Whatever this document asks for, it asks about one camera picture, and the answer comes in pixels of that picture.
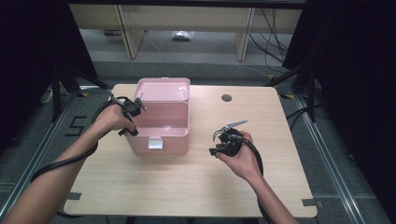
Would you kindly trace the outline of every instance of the pink storage box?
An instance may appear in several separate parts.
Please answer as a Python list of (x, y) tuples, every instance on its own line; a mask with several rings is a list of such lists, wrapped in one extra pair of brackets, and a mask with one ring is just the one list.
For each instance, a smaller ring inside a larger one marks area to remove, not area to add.
[(189, 148), (190, 81), (181, 77), (142, 78), (134, 97), (147, 108), (135, 118), (137, 136), (126, 135), (135, 154), (184, 154)]

